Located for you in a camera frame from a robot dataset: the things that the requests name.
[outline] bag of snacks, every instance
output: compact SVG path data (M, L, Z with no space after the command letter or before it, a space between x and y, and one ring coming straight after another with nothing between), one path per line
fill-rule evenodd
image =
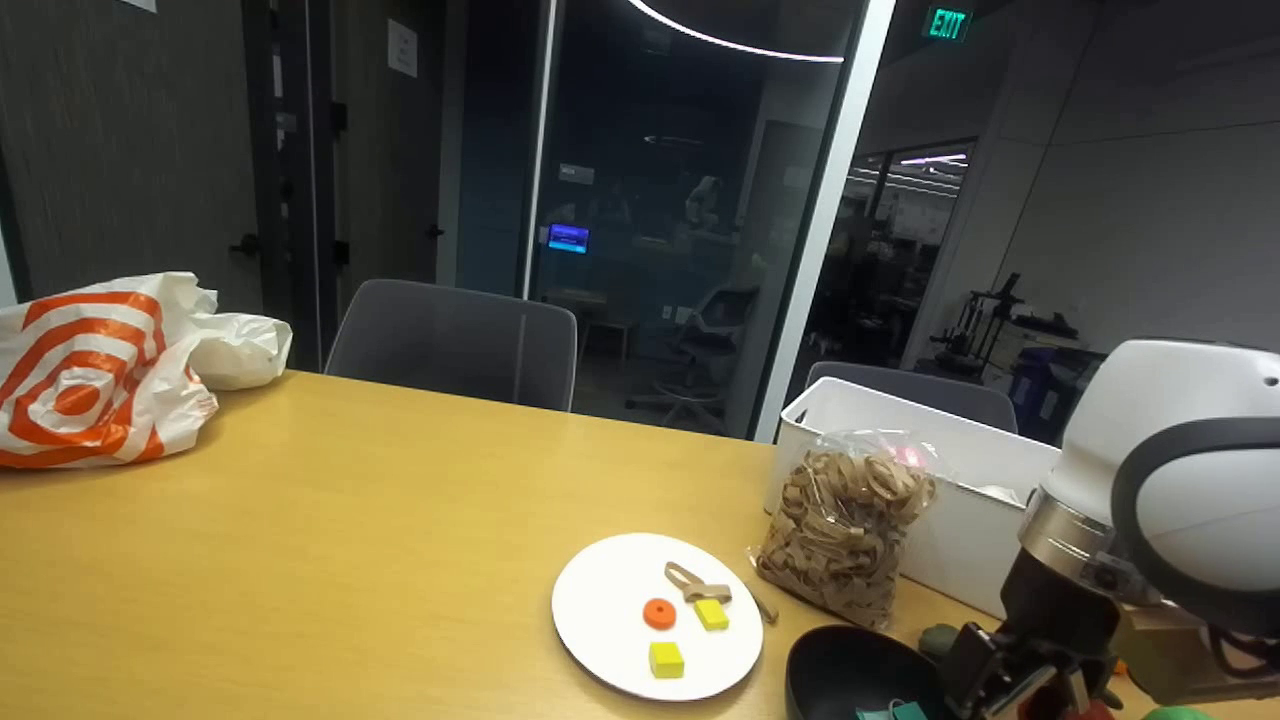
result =
M787 477L758 573L851 625L886 630L901 546L934 505L929 453L825 436Z

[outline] paper plate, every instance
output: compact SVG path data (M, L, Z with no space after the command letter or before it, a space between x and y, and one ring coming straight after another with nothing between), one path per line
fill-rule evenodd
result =
M729 630L709 634L680 590L666 576L678 561L703 585L729 585ZM678 608L678 625L655 634L645 625L645 600L666 597ZM703 701L742 685L766 648L766 625L745 581L717 555L673 535L610 535L578 552L551 590L558 634L598 681L645 695L645 701ZM655 681L647 668L647 646L678 640L685 658L680 681Z

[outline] black chair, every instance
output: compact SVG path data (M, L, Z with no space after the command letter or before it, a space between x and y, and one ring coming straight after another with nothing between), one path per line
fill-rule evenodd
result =
M816 359L804 376L804 389L816 383L822 376L835 376L835 381L864 383L911 403L969 418L975 425L1018 434L1012 399L1002 389L962 383L949 376L906 372L906 367L846 366L846 359Z
M364 279L326 372L538 408L571 408L578 315L515 295Z

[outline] desk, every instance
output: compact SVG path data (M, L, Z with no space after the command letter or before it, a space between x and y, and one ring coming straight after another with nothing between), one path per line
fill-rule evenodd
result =
M193 458L0 480L0 716L786 716L787 648L830 617L770 585L758 671L688 708L610 692L549 622L613 534L754 581L766 477L745 439L288 376ZM906 640L971 617L907 581L898 611Z

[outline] white box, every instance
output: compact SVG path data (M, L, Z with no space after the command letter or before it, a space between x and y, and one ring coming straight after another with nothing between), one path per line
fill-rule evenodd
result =
M816 436L834 434L898 434L935 453L935 505L907 534L906 576L1005 617L1002 585L1020 548L1025 505L1058 449L825 376L779 414L770 512Z

